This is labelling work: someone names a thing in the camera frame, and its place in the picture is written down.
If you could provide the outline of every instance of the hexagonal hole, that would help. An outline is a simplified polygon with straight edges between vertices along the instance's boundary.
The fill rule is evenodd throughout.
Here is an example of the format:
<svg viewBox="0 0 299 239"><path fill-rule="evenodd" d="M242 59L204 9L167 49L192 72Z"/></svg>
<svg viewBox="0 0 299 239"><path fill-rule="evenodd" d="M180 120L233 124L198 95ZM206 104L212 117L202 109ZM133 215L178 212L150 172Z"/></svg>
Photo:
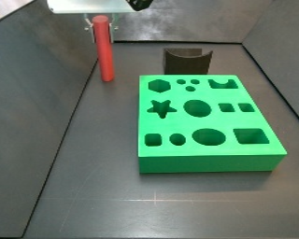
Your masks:
<svg viewBox="0 0 299 239"><path fill-rule="evenodd" d="M157 79L149 83L149 89L158 93L163 93L171 90L171 84L163 79Z"/></svg>

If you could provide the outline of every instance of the circular hole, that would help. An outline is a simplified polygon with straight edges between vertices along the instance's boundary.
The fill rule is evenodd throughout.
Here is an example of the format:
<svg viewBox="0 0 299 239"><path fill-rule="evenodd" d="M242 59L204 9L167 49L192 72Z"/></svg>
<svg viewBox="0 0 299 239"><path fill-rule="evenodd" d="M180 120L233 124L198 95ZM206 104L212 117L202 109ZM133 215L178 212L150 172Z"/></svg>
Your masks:
<svg viewBox="0 0 299 239"><path fill-rule="evenodd" d="M185 79L178 79L178 84L184 85L186 83Z"/></svg>
<svg viewBox="0 0 299 239"><path fill-rule="evenodd" d="M208 117L212 114L213 109L206 102L192 100L185 104L185 111L194 117Z"/></svg>
<svg viewBox="0 0 299 239"><path fill-rule="evenodd" d="M197 130L193 137L196 141L205 146L220 146L226 141L225 133L214 129Z"/></svg>
<svg viewBox="0 0 299 239"><path fill-rule="evenodd" d="M198 80L198 79L193 79L192 82L193 82L193 84L196 84L196 85L200 84L200 80Z"/></svg>
<svg viewBox="0 0 299 239"><path fill-rule="evenodd" d="M176 146L182 146L186 143L186 137L184 134L173 134L170 141Z"/></svg>
<svg viewBox="0 0 299 239"><path fill-rule="evenodd" d="M193 87L193 86L188 86L186 87L186 91L190 91L190 92L193 92L193 91L196 91L197 89Z"/></svg>

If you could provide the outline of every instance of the square hole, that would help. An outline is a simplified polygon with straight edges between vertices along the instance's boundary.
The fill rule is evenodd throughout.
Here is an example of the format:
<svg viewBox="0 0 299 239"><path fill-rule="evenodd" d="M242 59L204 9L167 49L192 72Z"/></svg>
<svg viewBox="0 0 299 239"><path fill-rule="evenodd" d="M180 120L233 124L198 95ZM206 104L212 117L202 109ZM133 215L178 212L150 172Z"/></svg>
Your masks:
<svg viewBox="0 0 299 239"><path fill-rule="evenodd" d="M254 112L254 108L252 104L242 103L242 104L238 104L238 106L244 112Z"/></svg>
<svg viewBox="0 0 299 239"><path fill-rule="evenodd" d="M222 112L234 112L233 104L224 103L224 104L218 104L218 105L220 105L220 108L221 108Z"/></svg>
<svg viewBox="0 0 299 239"><path fill-rule="evenodd" d="M269 144L270 140L261 129L234 129L237 141L242 145Z"/></svg>
<svg viewBox="0 0 299 239"><path fill-rule="evenodd" d="M145 136L145 144L149 147L157 147L162 145L162 136L161 134L147 134Z"/></svg>

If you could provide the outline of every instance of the green foam block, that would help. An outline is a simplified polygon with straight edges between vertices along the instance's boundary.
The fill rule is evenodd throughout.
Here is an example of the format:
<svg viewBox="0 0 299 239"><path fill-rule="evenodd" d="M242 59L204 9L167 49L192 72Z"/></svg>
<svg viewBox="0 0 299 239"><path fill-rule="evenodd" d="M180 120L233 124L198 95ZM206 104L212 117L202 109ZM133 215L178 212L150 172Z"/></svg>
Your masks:
<svg viewBox="0 0 299 239"><path fill-rule="evenodd" d="M237 76L141 76L141 173L272 171L287 155Z"/></svg>

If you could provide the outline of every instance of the floor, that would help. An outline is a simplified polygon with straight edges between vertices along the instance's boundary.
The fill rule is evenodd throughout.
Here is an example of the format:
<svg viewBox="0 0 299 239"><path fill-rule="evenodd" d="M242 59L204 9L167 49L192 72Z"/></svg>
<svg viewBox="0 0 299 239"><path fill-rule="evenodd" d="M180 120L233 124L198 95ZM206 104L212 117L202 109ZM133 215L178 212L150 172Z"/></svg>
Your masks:
<svg viewBox="0 0 299 239"><path fill-rule="evenodd" d="M238 75L289 152L269 173L141 175L139 76L165 48L213 50L210 74ZM299 237L299 120L238 44L115 44L117 79L97 68L27 238Z"/></svg>

